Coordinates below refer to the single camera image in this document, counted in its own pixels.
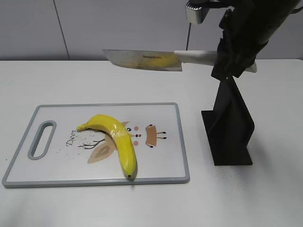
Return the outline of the black fabric-covered gripper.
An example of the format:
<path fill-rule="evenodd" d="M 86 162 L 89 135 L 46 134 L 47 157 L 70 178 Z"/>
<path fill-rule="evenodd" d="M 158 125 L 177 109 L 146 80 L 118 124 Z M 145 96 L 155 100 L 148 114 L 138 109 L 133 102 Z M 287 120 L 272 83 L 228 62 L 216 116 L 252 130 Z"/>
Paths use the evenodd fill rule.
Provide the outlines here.
<path fill-rule="evenodd" d="M 219 24 L 223 36 L 217 47 L 217 58 L 211 76 L 226 79 L 230 61 L 231 75 L 256 72 L 255 58 L 268 44 L 270 37 L 293 13 L 298 0 L 231 0 Z"/>

